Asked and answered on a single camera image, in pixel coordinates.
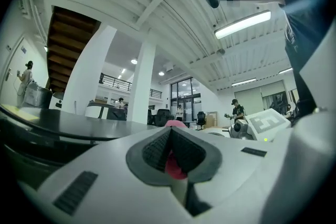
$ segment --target glass door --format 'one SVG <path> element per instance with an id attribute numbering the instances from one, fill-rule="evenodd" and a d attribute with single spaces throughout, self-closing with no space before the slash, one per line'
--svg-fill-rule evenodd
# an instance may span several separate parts
<path id="1" fill-rule="evenodd" d="M 193 121 L 193 110 L 191 98 L 184 99 L 184 118 L 185 121 Z"/>
<path id="2" fill-rule="evenodd" d="M 183 121 L 192 121 L 193 120 L 193 114 L 192 114 L 192 99 L 182 99 L 178 101 L 178 105 L 181 105 L 181 108 L 183 109 Z"/>

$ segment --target glass window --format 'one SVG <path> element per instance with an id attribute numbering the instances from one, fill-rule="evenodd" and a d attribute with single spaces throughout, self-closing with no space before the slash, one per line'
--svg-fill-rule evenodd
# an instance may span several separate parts
<path id="1" fill-rule="evenodd" d="M 194 98 L 194 119 L 197 119 L 199 111 L 202 111 L 201 97 Z"/>
<path id="2" fill-rule="evenodd" d="M 177 98 L 177 83 L 172 84 L 172 99 Z"/>
<path id="3" fill-rule="evenodd" d="M 191 84 L 193 86 L 193 94 L 197 94 L 197 93 L 200 93 L 200 85 L 199 85 L 199 82 L 194 79 L 194 78 L 191 78 Z"/>
<path id="4" fill-rule="evenodd" d="M 172 115 L 176 115 L 176 110 L 177 110 L 177 101 L 172 101 L 172 106 L 170 108 L 170 113 Z"/>
<path id="5" fill-rule="evenodd" d="M 183 80 L 181 82 L 179 82 L 179 85 L 178 85 L 178 98 L 185 98 L 185 97 L 188 97 L 188 95 L 191 95 L 191 82 L 190 82 L 190 79 L 187 79 L 187 80 Z"/>

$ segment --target door frame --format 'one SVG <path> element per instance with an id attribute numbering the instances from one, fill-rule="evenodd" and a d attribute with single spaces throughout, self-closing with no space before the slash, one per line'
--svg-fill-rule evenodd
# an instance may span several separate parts
<path id="1" fill-rule="evenodd" d="M 184 118 L 184 120 L 186 120 L 187 117 L 186 117 L 186 113 L 185 113 L 185 103 L 188 99 L 190 99 L 190 103 L 191 103 L 191 119 L 193 121 L 194 120 L 194 98 L 188 97 L 188 98 L 178 99 L 177 100 L 177 107 L 179 107 L 179 102 L 183 102 L 183 118 Z"/>

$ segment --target black rubber grip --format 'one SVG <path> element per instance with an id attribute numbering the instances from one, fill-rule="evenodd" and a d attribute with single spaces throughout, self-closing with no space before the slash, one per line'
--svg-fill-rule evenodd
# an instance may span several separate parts
<path id="1" fill-rule="evenodd" d="M 72 216 L 95 182 L 97 176 L 97 174 L 92 172 L 82 172 L 54 201 L 54 205 Z"/>
<path id="2" fill-rule="evenodd" d="M 260 157 L 265 157 L 267 153 L 266 151 L 255 150 L 254 148 L 250 148 L 250 147 L 244 147 L 241 151 L 248 153 L 248 154 L 257 155 Z"/>

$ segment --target office chair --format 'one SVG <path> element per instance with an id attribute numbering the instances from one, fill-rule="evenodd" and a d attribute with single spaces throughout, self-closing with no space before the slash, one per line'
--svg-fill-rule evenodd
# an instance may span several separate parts
<path id="1" fill-rule="evenodd" d="M 109 108 L 107 111 L 107 120 L 125 121 L 126 114 L 124 109 Z"/>
<path id="2" fill-rule="evenodd" d="M 152 125 L 153 124 L 153 116 L 152 116 L 152 111 L 148 109 L 148 114 L 147 114 L 147 125 Z"/>
<path id="3" fill-rule="evenodd" d="M 196 124 L 201 126 L 201 129 L 197 129 L 197 131 L 202 130 L 202 126 L 206 124 L 205 113 L 203 111 L 198 112 Z"/>
<path id="4" fill-rule="evenodd" d="M 170 114 L 169 109 L 159 109 L 157 114 L 154 116 L 154 125 L 157 127 L 163 127 L 167 121 L 173 119 L 174 116 Z"/>

